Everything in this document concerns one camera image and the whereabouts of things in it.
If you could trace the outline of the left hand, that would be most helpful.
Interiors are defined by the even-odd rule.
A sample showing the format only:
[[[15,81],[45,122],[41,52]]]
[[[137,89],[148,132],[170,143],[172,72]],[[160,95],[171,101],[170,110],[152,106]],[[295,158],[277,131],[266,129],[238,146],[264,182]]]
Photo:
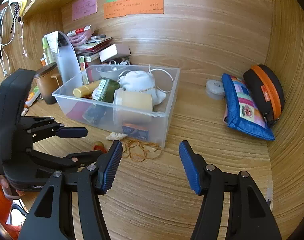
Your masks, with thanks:
[[[14,189],[2,175],[0,175],[0,186],[2,187],[4,196],[9,200],[18,200],[24,195],[23,191]]]

